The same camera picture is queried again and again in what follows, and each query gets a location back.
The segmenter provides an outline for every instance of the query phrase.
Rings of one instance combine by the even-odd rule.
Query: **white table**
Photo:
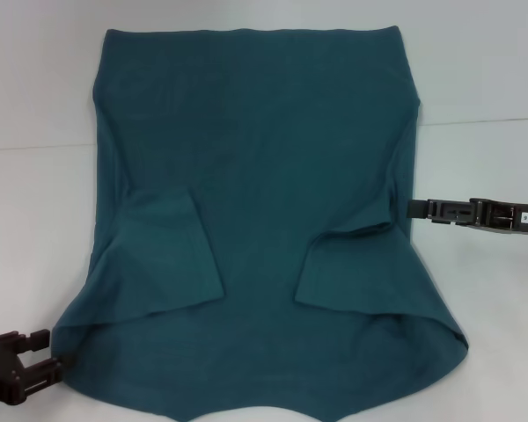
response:
[[[0,333],[52,327],[84,283],[95,203],[91,88],[106,29],[390,25],[403,32],[423,101],[415,196],[528,202],[528,0],[0,0]],[[413,241],[470,355],[433,387],[345,421],[528,422],[528,236],[415,222]],[[0,404],[0,422],[109,418],[168,420],[64,386]],[[200,420],[312,419],[254,408]]]

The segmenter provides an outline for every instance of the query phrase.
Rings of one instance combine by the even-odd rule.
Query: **green cloth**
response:
[[[88,279],[54,330],[82,393],[187,421],[332,422],[466,339],[409,243],[419,99],[397,27],[108,31]]]

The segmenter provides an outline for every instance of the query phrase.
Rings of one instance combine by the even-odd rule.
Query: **garment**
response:
[[[332,422],[448,374],[467,343],[409,243],[419,99],[400,31],[108,31],[66,383],[179,422]]]

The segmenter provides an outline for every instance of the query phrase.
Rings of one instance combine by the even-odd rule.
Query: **teal fabric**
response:
[[[180,422],[332,422],[467,343],[409,243],[419,99],[397,27],[108,31],[88,279],[66,383]]]

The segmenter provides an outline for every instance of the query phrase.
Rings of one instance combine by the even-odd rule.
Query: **white surface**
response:
[[[103,32],[240,26],[404,33],[424,123],[528,118],[528,1],[0,2],[0,333],[51,327],[92,247],[90,92]],[[422,127],[416,197],[528,202],[528,121]],[[435,386],[345,422],[528,422],[528,236],[414,223],[420,252],[471,342]],[[25,357],[43,358],[42,353]],[[169,420],[55,386],[0,422]],[[200,422],[304,422],[269,408]]]
[[[91,144],[108,28],[398,25],[422,123],[528,118],[528,0],[0,0],[0,149]]]

